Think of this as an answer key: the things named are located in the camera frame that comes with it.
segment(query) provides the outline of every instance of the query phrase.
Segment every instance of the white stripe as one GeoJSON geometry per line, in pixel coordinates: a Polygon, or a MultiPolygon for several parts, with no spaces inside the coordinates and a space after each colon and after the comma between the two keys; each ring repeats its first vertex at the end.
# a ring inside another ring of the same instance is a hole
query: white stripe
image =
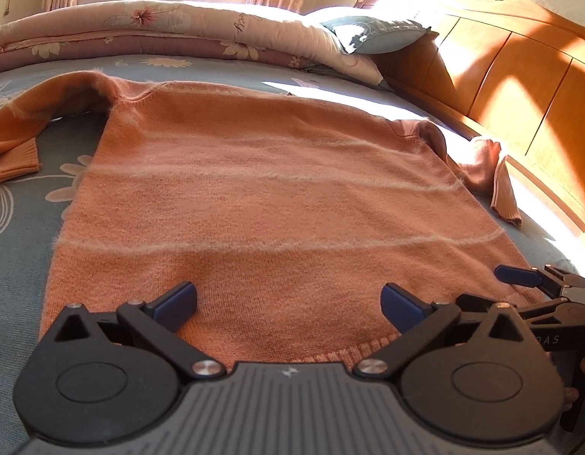
{"type": "Polygon", "coordinates": [[[98,241],[82,241],[68,237],[59,237],[57,246],[75,246],[98,253],[118,255],[152,255],[154,253],[250,253],[250,252],[306,252],[306,251],[346,251],[390,249],[400,246],[417,246],[428,243],[444,243],[451,246],[472,246],[489,243],[505,234],[499,228],[491,234],[475,238],[455,240],[442,235],[413,236],[395,240],[363,240],[363,241],[269,241],[266,243],[247,243],[244,241],[193,241],[190,243],[156,243],[140,246],[123,246],[120,244],[104,244],[98,241]]]}
{"type": "Polygon", "coordinates": [[[5,181],[6,183],[22,183],[24,181],[31,181],[33,179],[46,179],[47,177],[68,177],[69,179],[75,179],[75,176],[69,176],[69,174],[47,174],[46,176],[33,176],[33,177],[24,177],[24,179],[11,179],[9,181],[5,181]]]}
{"type": "Polygon", "coordinates": [[[316,147],[368,147],[375,150],[389,152],[403,157],[415,158],[424,161],[422,154],[415,150],[413,152],[405,152],[403,150],[396,150],[393,148],[384,147],[383,145],[373,144],[367,140],[351,139],[351,140],[312,140],[308,138],[298,137],[284,137],[284,136],[253,136],[241,135],[234,137],[210,136],[196,133],[177,133],[177,132],[155,132],[148,130],[139,130],[139,132],[147,138],[156,140],[194,140],[194,139],[208,139],[211,141],[233,142],[234,144],[242,144],[245,142],[269,142],[270,144],[301,144],[314,145],[316,147]]]}
{"type": "Polygon", "coordinates": [[[406,181],[396,181],[387,178],[373,178],[354,176],[348,173],[275,173],[272,171],[259,171],[255,168],[210,166],[200,167],[194,165],[101,165],[91,164],[87,173],[112,174],[115,176],[127,177],[161,177],[161,176],[182,176],[182,177],[230,177],[237,179],[277,179],[291,182],[305,183],[327,183],[339,182],[375,188],[391,188],[396,190],[409,191],[454,191],[463,187],[463,184],[456,179],[450,184],[421,186],[406,181]]]}

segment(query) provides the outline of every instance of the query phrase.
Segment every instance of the ribbed cuff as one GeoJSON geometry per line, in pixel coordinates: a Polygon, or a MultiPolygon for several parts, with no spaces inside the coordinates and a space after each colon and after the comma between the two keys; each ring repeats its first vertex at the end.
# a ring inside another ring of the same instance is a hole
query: ribbed cuff
{"type": "Polygon", "coordinates": [[[36,139],[32,138],[0,155],[0,183],[40,170],[36,139]]]}
{"type": "Polygon", "coordinates": [[[502,155],[494,171],[493,198],[490,207],[499,214],[501,219],[519,228],[522,226],[522,216],[511,186],[506,160],[507,156],[502,155]]]}

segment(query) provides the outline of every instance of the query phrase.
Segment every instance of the sunlight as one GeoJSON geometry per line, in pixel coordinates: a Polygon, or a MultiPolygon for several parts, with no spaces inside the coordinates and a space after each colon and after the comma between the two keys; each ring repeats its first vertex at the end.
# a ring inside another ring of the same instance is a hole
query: sunlight
{"type": "MultiPolygon", "coordinates": [[[[506,130],[510,134],[502,140],[510,143],[513,143],[516,138],[513,128],[522,128],[522,125],[518,123],[519,118],[525,121],[536,121],[538,124],[545,114],[543,106],[538,105],[524,84],[512,75],[508,75],[496,85],[487,101],[481,101],[477,106],[478,101],[479,98],[471,110],[472,119],[486,127],[492,121],[508,122],[510,127],[506,130]]],[[[528,148],[528,144],[523,140],[522,144],[516,144],[516,147],[524,150],[528,148]]]]}
{"type": "Polygon", "coordinates": [[[461,43],[450,39],[446,42],[446,46],[439,48],[438,54],[446,63],[446,71],[451,78],[464,75],[477,61],[475,44],[468,44],[468,46],[465,48],[461,43]]]}
{"type": "Polygon", "coordinates": [[[346,96],[344,94],[337,94],[327,90],[322,90],[313,87],[301,87],[299,85],[288,85],[285,83],[264,82],[264,84],[281,89],[297,97],[305,97],[307,99],[322,99],[328,102],[336,102],[337,104],[346,104],[354,108],[366,111],[371,115],[382,116],[388,120],[394,119],[422,119],[423,116],[416,115],[406,109],[393,106],[391,104],[379,104],[359,97],[346,96]]]}
{"type": "MultiPolygon", "coordinates": [[[[528,100],[528,96],[522,88],[522,84],[510,77],[507,81],[507,86],[511,86],[519,94],[522,94],[522,101],[528,100]]],[[[382,116],[388,120],[396,119],[423,119],[424,116],[418,115],[404,108],[400,108],[391,104],[382,104],[373,102],[367,99],[360,99],[359,97],[346,96],[327,90],[322,90],[314,86],[299,86],[289,85],[278,82],[263,82],[266,85],[290,92],[297,97],[305,97],[307,99],[320,99],[337,104],[345,104],[354,108],[366,111],[375,116],[382,116]]],[[[456,162],[469,162],[471,152],[467,149],[468,140],[461,137],[457,133],[452,132],[444,127],[442,123],[430,118],[438,124],[440,131],[446,139],[446,149],[449,155],[456,162]]],[[[536,224],[538,224],[547,234],[551,236],[548,242],[557,247],[572,264],[575,265],[580,275],[585,277],[585,248],[583,244],[573,235],[573,233],[564,225],[564,223],[555,215],[554,212],[542,203],[536,196],[534,196],[519,180],[511,177],[516,201],[519,209],[530,217],[536,224]]]]}

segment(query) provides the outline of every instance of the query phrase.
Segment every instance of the blue bedsheet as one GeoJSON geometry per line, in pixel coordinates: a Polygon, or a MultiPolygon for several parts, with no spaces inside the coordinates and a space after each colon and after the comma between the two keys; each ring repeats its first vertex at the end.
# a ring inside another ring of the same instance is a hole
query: blue bedsheet
{"type": "MultiPolygon", "coordinates": [[[[0,73],[0,106],[47,78],[81,69],[99,69],[140,82],[196,80],[275,94],[290,91],[355,105],[390,119],[429,116],[391,92],[340,78],[260,63],[140,55],[50,62],[0,73]]],[[[75,187],[92,160],[104,124],[105,117],[95,114],[53,121],[38,138],[43,163],[40,172],[0,184],[0,455],[11,453],[26,439],[11,392],[36,344],[52,242],[75,187]]],[[[489,210],[488,198],[479,200],[489,210]]],[[[574,263],[583,262],[582,256],[564,254],[554,236],[526,215],[524,219],[521,230],[499,223],[530,264],[551,262],[573,269],[574,263]]]]}

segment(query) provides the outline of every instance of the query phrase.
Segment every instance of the gray ridged surface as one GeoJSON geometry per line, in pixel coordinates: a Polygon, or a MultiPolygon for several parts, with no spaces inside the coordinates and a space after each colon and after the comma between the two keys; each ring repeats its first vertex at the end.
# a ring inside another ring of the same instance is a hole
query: gray ridged surface
{"type": "MultiPolygon", "coordinates": [[[[357,381],[341,364],[242,363],[224,380],[197,383],[161,426],[112,447],[40,441],[20,455],[469,455],[489,450],[436,438],[384,384],[357,381]],[[294,368],[297,372],[283,372],[294,368]]],[[[542,440],[501,455],[558,455],[542,440]]]]}

